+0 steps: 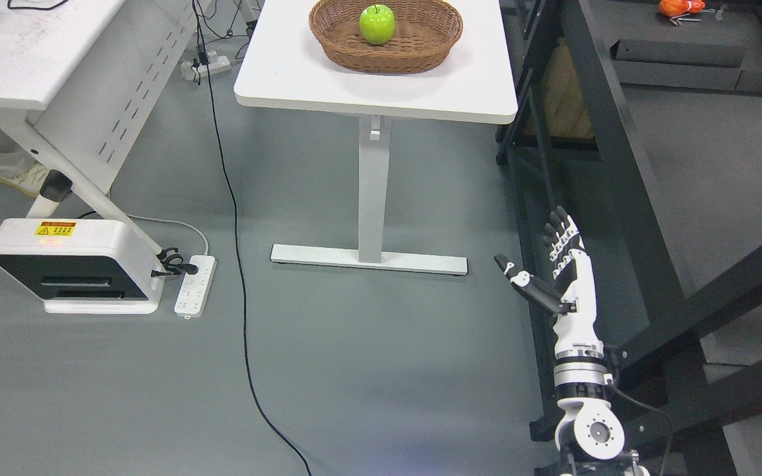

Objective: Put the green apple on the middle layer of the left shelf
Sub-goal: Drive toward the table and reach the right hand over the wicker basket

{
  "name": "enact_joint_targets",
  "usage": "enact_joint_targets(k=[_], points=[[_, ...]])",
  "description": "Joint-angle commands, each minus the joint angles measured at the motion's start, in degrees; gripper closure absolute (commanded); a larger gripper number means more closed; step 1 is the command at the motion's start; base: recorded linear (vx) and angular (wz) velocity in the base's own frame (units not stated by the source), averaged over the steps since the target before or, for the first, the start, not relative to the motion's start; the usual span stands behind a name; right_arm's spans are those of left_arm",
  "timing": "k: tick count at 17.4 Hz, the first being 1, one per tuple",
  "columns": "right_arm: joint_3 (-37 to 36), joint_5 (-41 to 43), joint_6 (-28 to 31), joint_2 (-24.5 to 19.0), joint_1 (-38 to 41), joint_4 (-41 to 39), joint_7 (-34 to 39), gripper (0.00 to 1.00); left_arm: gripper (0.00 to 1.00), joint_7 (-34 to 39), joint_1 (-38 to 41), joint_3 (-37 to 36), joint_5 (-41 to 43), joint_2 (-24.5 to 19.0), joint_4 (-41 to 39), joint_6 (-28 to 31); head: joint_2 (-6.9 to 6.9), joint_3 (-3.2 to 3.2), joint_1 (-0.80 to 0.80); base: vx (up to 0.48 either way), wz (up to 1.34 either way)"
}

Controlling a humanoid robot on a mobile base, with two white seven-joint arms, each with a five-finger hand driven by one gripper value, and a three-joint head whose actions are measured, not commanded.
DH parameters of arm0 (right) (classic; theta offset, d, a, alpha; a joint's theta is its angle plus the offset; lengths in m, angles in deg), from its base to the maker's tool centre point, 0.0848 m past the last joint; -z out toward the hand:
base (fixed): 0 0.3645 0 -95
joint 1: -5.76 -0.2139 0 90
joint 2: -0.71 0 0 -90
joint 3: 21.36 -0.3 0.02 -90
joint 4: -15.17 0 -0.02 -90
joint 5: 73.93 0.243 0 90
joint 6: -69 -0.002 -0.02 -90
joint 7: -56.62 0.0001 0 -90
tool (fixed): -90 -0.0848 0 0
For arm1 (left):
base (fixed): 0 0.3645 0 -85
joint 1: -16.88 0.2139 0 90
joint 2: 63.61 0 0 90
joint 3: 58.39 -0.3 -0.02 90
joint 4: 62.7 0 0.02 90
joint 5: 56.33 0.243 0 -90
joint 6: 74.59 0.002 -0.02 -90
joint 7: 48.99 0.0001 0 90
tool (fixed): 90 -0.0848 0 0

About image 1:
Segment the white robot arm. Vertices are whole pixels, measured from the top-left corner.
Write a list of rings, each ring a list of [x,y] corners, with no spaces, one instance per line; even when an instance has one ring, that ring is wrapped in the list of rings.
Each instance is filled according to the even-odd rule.
[[[648,475],[607,399],[616,391],[619,354],[605,346],[602,356],[559,356],[554,364],[556,406],[563,416],[554,428],[560,460],[533,470],[535,475]]]

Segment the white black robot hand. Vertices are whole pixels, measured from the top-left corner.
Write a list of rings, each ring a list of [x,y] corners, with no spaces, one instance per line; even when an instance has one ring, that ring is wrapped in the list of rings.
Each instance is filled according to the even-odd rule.
[[[556,358],[603,359],[604,343],[595,332],[595,275],[580,229],[566,209],[558,206],[550,213],[545,230],[544,244],[553,266],[550,281],[502,254],[493,259],[518,293],[556,318],[552,326]]]

